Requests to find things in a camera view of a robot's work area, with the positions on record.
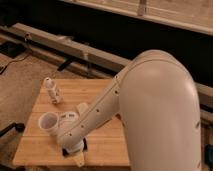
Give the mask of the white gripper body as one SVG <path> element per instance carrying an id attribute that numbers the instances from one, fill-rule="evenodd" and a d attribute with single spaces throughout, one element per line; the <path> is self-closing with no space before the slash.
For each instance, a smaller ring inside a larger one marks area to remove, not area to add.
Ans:
<path id="1" fill-rule="evenodd" d="M 84 149 L 84 141 L 81 140 L 78 143 L 72 145 L 71 143 L 65 143 L 63 145 L 63 155 L 75 155 L 79 152 L 82 152 Z"/>

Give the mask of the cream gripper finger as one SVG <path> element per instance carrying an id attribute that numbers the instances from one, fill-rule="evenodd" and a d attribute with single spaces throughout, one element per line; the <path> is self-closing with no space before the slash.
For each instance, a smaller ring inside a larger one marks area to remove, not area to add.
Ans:
<path id="1" fill-rule="evenodd" d="M 84 165 L 84 154 L 83 153 L 79 153 L 76 154 L 72 157 L 72 159 L 74 160 L 75 164 L 78 167 L 82 167 Z"/>

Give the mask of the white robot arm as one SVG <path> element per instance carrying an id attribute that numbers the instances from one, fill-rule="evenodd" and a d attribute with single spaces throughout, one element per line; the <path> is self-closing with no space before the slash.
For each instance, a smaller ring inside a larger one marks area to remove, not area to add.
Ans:
<path id="1" fill-rule="evenodd" d="M 67 149 L 114 115 L 121 117 L 131 171 L 201 171 L 198 92 L 171 54 L 139 54 L 57 136 Z"/>

